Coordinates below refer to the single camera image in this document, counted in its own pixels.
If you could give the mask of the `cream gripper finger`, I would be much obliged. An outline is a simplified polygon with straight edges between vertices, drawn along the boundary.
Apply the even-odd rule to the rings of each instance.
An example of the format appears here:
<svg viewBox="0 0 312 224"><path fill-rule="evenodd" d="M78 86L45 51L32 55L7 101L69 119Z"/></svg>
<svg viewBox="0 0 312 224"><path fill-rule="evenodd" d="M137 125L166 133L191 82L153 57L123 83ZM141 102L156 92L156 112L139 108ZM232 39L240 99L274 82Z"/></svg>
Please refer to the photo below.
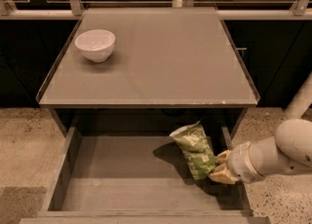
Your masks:
<svg viewBox="0 0 312 224"><path fill-rule="evenodd" d="M230 185L238 181L238 178L229 170L227 164L217 166L214 171L208 175L208 178L214 182Z"/></svg>
<svg viewBox="0 0 312 224"><path fill-rule="evenodd" d="M216 158L220 164L225 164L228 161L229 157L230 157L230 151L229 150L225 150L216 156Z"/></svg>

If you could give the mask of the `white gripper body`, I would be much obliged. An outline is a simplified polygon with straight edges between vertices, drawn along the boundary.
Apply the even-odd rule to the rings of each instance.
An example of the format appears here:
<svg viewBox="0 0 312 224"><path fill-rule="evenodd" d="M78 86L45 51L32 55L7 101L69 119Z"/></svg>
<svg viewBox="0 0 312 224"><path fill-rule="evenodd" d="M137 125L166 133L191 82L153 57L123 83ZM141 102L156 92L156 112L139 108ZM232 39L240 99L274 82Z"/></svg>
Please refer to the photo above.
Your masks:
<svg viewBox="0 0 312 224"><path fill-rule="evenodd" d="M264 179L254 168L250 158L249 142L237 145L230 151L227 166L232 174L244 183L254 183Z"/></svg>

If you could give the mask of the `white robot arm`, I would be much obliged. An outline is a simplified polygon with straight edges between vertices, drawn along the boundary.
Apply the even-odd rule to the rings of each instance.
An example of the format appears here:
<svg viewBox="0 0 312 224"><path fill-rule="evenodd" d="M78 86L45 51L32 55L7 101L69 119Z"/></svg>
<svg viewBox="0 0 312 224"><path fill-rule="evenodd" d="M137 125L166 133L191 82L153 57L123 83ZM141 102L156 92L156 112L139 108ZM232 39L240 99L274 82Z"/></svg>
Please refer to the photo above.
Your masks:
<svg viewBox="0 0 312 224"><path fill-rule="evenodd" d="M271 137L245 142L217 156L220 165L209 179L222 184L255 183L265 177L297 175L312 170L312 123L286 120Z"/></svg>

